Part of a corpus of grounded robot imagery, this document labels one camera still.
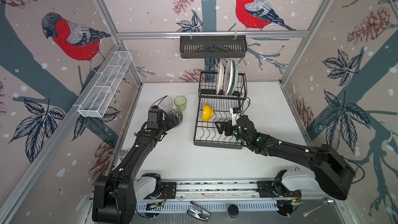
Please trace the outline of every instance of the gray floor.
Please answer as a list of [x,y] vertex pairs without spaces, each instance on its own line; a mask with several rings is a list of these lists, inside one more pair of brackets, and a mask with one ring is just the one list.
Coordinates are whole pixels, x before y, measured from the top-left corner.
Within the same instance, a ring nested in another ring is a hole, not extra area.
[[311,210],[321,204],[321,200],[306,200],[304,204],[298,206],[295,212],[291,214],[291,217],[282,217],[274,211],[264,211],[264,212],[239,212],[237,218],[228,218],[224,212],[214,212],[211,213],[210,220],[204,222],[192,218],[187,214],[161,214],[156,220],[145,219],[137,214],[134,215],[132,219],[132,224],[312,224],[312,223],[322,223],[322,224],[343,224],[340,213],[335,206],[333,207],[321,207],[320,209],[312,212],[308,217],[303,217],[302,213]]

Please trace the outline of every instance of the metal spoon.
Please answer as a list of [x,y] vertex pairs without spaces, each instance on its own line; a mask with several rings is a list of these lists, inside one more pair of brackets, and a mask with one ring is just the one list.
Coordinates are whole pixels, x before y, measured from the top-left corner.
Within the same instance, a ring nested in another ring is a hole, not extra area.
[[306,211],[306,212],[304,212],[302,215],[303,215],[304,217],[307,217],[307,216],[308,216],[309,214],[311,214],[313,211],[317,210],[318,208],[320,208],[320,207],[322,207],[322,206],[331,207],[331,206],[333,206],[333,205],[334,205],[334,200],[333,200],[332,198],[330,198],[330,197],[325,197],[325,198],[322,199],[322,205],[320,205],[320,206],[318,206],[318,207],[316,207],[316,208],[314,208],[314,209],[312,209],[312,210],[310,210],[310,211]]

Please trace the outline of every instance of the glass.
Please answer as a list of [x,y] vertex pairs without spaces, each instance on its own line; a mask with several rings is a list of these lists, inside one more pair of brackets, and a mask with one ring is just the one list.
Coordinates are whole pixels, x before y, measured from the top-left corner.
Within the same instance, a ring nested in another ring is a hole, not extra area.
[[162,108],[165,112],[168,112],[173,109],[173,99],[170,97],[164,98],[160,102],[160,108]]
[[182,112],[185,111],[185,109],[187,109],[187,99],[186,97],[183,96],[177,96],[174,99],[174,104],[176,105],[176,108]]

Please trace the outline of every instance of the robotic arm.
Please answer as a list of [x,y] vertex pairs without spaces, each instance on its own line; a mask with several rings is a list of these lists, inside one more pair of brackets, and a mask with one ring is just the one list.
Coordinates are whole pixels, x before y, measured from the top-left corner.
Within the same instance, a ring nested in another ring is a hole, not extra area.
[[[277,140],[270,135],[256,131],[253,122],[243,115],[239,108],[230,109],[232,120],[216,122],[218,132],[226,136],[235,136],[256,154],[280,157],[305,166],[315,174],[315,180],[321,189],[339,200],[347,198],[355,172],[350,165],[332,147],[301,146]],[[159,174],[146,173],[134,183],[139,168],[150,151],[166,135],[166,131],[178,125],[177,118],[153,106],[148,112],[148,121],[137,133],[131,150],[123,161],[108,176],[102,176],[95,182],[92,219],[95,222],[115,224],[130,223],[138,202],[149,195],[157,198],[162,191]],[[281,180],[280,171],[275,180]],[[284,186],[275,189],[286,190]]]

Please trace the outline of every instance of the gray hanging shelf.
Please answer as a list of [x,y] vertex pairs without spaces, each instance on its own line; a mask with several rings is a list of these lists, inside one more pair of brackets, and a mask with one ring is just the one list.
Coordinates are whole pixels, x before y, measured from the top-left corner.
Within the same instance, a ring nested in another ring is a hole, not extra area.
[[181,36],[181,58],[242,58],[246,36]]

